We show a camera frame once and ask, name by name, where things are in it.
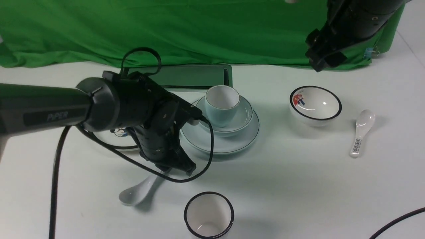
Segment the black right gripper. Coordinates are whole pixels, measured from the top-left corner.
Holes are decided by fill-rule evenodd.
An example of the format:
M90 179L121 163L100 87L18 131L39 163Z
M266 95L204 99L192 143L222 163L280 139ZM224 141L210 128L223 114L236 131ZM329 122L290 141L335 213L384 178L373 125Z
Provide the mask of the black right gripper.
M329 25L324 25L320 30L314 29L305 42L308 46L305 56L316 72L338 67L347 59L342 51L349 47L349 41L344 36L336 35Z

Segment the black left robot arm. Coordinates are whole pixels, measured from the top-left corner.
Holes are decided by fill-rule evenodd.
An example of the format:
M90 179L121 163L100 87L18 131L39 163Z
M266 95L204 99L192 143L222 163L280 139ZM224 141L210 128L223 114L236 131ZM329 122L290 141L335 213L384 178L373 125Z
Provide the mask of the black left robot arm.
M179 130L200 110L170 93L148 74L120 77L105 71L76 88L1 84L1 142L17 135L64 126L89 132L125 129L140 155L160 170L190 176L196 164L182 149Z

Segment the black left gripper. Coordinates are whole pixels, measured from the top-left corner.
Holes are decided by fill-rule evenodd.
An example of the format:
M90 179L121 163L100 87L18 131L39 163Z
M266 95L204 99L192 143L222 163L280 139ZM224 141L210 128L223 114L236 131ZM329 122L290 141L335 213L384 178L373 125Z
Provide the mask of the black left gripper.
M193 118L191 106L185 100L164 101L153 108L144 124L129 127L128 134L140 156L164 172L176 169L191 176L196 164L182 149L179 139L179 130Z

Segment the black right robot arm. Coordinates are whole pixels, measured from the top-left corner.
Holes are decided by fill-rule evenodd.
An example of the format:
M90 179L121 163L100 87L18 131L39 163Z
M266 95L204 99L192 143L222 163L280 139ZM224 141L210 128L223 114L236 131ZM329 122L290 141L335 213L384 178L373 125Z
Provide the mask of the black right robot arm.
M372 39L404 0L328 0L327 19L306 38L305 56L316 72L335 68L347 58L343 51Z

